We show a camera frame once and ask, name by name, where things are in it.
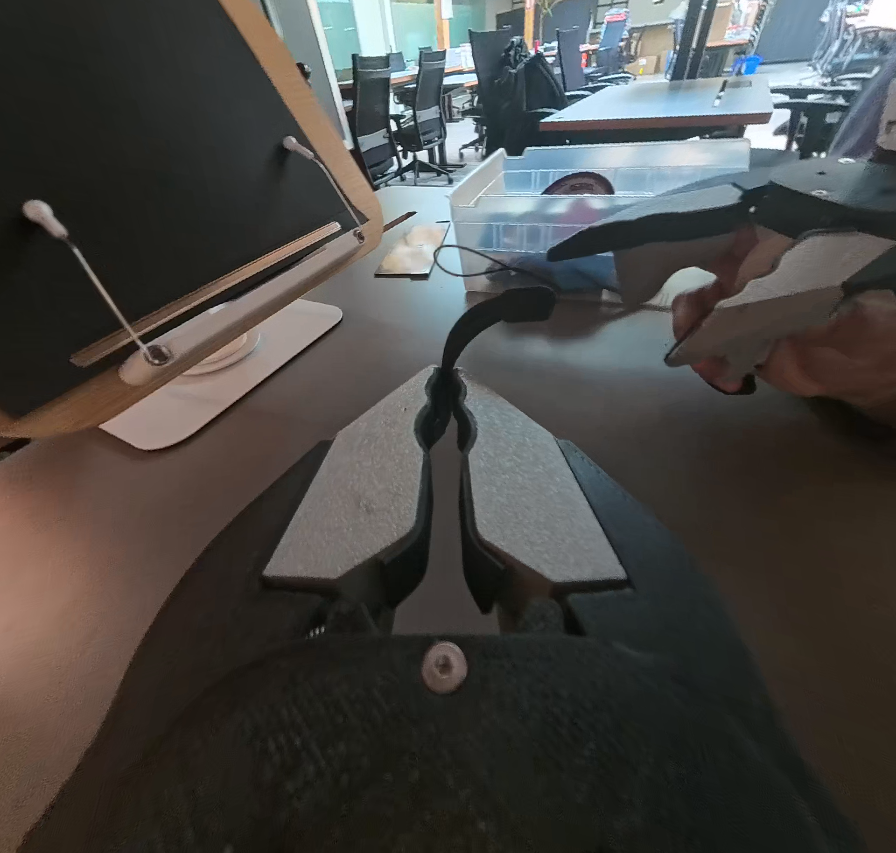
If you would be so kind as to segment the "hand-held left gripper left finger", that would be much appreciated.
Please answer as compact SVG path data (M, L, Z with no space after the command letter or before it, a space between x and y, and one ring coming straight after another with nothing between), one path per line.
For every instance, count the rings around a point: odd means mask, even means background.
M420 585L437 374L419 371L336 434L263 569L267 585L388 609Z

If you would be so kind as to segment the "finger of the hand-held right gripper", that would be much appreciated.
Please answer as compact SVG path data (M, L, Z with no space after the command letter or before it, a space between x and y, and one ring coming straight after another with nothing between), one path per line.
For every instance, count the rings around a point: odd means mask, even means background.
M667 366L720 359L726 380L753 374L778 341L820 327L844 299L894 285L894 240L860 232L811 232L769 273L721 300L667 353Z
M707 269L744 226L744 191L726 184L644 198L547 250L549 263L612 254L627 306L653 299L680 270Z

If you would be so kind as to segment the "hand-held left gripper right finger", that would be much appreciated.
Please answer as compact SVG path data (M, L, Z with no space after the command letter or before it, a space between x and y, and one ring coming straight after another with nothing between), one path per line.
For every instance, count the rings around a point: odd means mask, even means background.
M463 574L478 609L618 590L628 576L553 433L455 375Z

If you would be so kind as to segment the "black curved band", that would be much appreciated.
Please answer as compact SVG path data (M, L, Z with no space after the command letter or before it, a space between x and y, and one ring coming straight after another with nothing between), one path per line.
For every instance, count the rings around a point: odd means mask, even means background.
M426 403L416 418L414 434L428 453L443 436L461 408L465 390L457 367L465 348L477 336L499 323L543 322L552 316L556 302L548 287L509 288L468 308L447 334L442 357L424 387Z

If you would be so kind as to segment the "person's right hand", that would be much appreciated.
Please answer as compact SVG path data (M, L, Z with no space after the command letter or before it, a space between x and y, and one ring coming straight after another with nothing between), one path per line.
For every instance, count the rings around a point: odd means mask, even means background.
M749 280L771 273L792 239L741 228L710 271L715 279L671 303L676 340ZM889 291L868 291L840 307L823 326L774 344L751 374L803 399L843 402L869 420L895 427L895 305Z

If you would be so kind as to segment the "clear plastic bin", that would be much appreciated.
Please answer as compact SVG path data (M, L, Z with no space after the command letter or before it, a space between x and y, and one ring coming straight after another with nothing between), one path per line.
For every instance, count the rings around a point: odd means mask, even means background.
M493 296L536 282L498 274L499 255L546 254L578 231L678 188L716 184L750 167L748 139L693 139L543 146L520 156L497 150L450 194L454 252L470 295ZM543 196L555 179L594 171L606 175L613 196Z

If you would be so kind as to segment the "red round item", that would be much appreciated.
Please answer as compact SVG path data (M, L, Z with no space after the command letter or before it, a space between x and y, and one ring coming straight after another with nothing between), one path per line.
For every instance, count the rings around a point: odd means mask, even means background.
M543 196L613 196L615 187L606 175L594 171L580 171L563 175L552 181Z

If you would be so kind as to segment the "blue item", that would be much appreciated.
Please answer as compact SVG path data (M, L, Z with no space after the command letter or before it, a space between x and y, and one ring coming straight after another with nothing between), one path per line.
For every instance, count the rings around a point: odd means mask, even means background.
M546 254L499 255L491 260L498 274L515 280L552 287L559 294L618 292L618 278L612 253L550 262Z

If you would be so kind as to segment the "grey top office desk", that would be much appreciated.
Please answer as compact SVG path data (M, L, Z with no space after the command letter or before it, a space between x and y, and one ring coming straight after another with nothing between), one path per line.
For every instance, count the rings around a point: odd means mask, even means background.
M757 75L676 82L635 81L587 95L540 121L552 143L680 141L764 126L774 109Z

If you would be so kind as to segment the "black jacket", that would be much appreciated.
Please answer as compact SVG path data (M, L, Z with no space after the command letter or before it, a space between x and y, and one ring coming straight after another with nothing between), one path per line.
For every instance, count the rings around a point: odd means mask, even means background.
M563 86L542 53L512 37L501 54L491 85L487 120L488 153L520 156L539 145L540 122L567 106Z

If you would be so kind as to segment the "black mesh office chair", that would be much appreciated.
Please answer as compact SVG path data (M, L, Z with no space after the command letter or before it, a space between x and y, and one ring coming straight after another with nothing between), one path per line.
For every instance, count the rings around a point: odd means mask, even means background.
M581 42L578 41L578 28L556 30L557 54L561 81L568 105L579 102L592 94L611 87L629 85L634 81L633 75L626 72L609 75L587 77L581 65Z
M420 50L419 67L410 111L393 116L393 141L400 157L396 178L410 173L414 186L427 172L440 175L448 185L454 184L454 173L438 162L439 149L446 142L447 131L442 114L442 83L446 50Z
M391 99L389 57L353 54L349 127L356 161L374 189L397 177L401 165Z
M499 142L499 111L497 79L503 71L503 54L513 34L510 26L498 30L469 30L469 43L476 73L476 106L468 110L475 119L476 138L459 147L461 155L467 149L492 153Z

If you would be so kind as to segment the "silver foil packet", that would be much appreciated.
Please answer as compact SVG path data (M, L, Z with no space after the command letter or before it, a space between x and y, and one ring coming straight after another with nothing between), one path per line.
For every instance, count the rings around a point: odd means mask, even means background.
M376 278L426 280L434 267L434 253L445 240L450 222L417 225L389 250L375 270Z

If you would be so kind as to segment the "wooden black book stand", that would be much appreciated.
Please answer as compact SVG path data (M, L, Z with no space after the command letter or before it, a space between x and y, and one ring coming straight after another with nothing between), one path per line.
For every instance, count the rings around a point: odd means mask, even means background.
M97 427L383 213L250 0L2 0L2 443Z

